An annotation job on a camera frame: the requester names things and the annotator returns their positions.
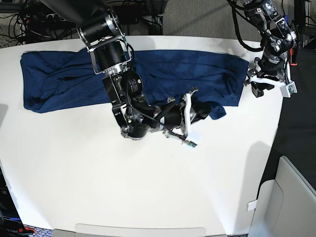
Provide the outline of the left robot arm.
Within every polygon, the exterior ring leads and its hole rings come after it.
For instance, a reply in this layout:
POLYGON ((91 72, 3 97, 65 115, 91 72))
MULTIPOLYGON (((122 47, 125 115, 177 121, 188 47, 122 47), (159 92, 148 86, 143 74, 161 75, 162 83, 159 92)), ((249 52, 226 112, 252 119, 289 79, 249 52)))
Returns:
POLYGON ((255 97, 264 95, 264 90, 278 87, 285 98, 297 93, 291 79, 290 65, 296 47, 296 33, 285 16, 280 15, 270 0, 230 0, 235 34, 241 46, 250 52, 261 52, 247 72, 245 85, 250 85, 255 97), (260 47, 247 45, 241 38, 237 17, 257 29, 261 36, 260 47))

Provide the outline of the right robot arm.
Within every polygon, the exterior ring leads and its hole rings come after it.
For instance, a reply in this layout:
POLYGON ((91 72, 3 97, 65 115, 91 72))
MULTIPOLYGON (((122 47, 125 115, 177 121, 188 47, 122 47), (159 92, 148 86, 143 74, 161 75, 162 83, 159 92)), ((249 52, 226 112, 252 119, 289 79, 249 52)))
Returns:
POLYGON ((47 0, 45 5, 76 25, 90 55, 95 74, 103 85, 112 111, 125 138, 140 140, 148 132, 163 132, 167 138, 194 144, 192 124, 211 111, 206 103, 193 100, 193 87, 179 101, 173 97, 161 106, 149 105, 143 82, 134 71, 134 49, 126 41, 113 8, 102 0, 47 0))

